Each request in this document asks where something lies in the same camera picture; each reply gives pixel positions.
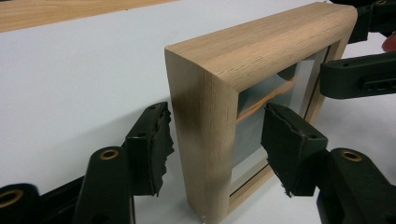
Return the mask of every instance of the brass rivet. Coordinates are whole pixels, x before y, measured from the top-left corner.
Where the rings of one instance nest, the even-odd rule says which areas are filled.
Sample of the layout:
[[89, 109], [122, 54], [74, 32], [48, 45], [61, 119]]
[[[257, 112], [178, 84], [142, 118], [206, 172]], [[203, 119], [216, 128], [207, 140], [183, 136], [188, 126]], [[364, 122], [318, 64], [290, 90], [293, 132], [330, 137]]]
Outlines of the brass rivet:
[[0, 194], [0, 208], [4, 208], [10, 206], [17, 202], [23, 195], [23, 190], [21, 189], [12, 189]]

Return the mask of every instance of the light wood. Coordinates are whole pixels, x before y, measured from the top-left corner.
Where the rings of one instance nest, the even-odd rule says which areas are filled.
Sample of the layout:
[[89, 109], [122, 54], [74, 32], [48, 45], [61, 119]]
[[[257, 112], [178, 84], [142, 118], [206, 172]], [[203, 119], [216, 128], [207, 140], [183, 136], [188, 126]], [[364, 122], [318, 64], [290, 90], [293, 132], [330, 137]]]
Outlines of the light wood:
[[260, 101], [256, 104], [251, 105], [246, 110], [242, 111], [241, 114], [238, 115], [236, 122], [242, 122], [242, 120], [247, 119], [250, 115], [254, 114], [256, 111], [262, 108], [262, 106], [267, 103], [269, 100], [273, 99], [274, 97], [278, 96], [279, 94], [283, 94], [293, 88], [295, 84], [295, 77], [283, 84], [282, 86], [276, 88], [274, 91], [271, 91], [268, 95], [262, 97]]
[[[326, 60], [339, 58], [356, 17], [354, 7], [315, 3], [165, 48], [188, 201], [206, 224], [221, 222], [269, 176], [256, 175], [230, 199], [239, 92], [327, 47]], [[308, 119], [323, 100], [318, 92], [311, 99]]]
[[235, 208], [245, 201], [251, 194], [253, 194], [259, 187], [262, 186], [271, 176], [274, 175], [274, 171], [270, 165], [265, 166], [257, 174], [255, 174], [242, 188], [231, 195], [230, 205], [228, 207], [228, 213], [230, 214]]
[[175, 0], [12, 0], [0, 2], [0, 33]]

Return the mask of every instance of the wooden board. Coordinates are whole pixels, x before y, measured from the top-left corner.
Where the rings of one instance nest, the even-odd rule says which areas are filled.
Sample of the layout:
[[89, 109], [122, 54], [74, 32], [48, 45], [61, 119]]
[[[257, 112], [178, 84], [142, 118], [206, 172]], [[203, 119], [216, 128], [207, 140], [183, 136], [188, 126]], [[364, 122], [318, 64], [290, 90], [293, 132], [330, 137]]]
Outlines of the wooden board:
[[11, 0], [0, 2], [0, 33], [175, 0]]

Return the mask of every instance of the wooden box frame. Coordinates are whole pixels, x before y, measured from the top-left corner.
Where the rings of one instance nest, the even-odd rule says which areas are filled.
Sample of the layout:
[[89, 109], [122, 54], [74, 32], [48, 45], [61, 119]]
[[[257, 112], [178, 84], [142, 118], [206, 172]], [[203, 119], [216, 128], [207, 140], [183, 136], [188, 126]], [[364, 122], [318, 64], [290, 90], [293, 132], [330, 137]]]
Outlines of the wooden box frame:
[[[238, 94], [328, 48], [339, 59], [357, 18], [354, 7], [314, 3], [165, 48], [188, 201], [219, 223], [271, 175], [269, 166], [230, 196]], [[315, 87], [305, 119], [324, 97]]]

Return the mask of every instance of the white work surface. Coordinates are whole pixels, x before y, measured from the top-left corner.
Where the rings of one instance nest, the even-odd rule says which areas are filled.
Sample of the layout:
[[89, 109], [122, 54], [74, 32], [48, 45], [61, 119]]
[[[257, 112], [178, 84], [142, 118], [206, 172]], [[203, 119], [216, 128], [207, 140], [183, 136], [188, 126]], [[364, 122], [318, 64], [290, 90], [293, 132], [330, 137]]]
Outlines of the white work surface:
[[[0, 187], [48, 192], [84, 175], [95, 150], [120, 146], [145, 107], [170, 101], [166, 45], [312, 2], [186, 0], [0, 34]], [[345, 57], [381, 53], [385, 38], [369, 38]], [[328, 149], [366, 153], [392, 184], [395, 97], [326, 99], [317, 123]], [[202, 223], [175, 150], [160, 197], [134, 197], [138, 224]], [[222, 223], [319, 222], [316, 198], [288, 198], [274, 176]]]

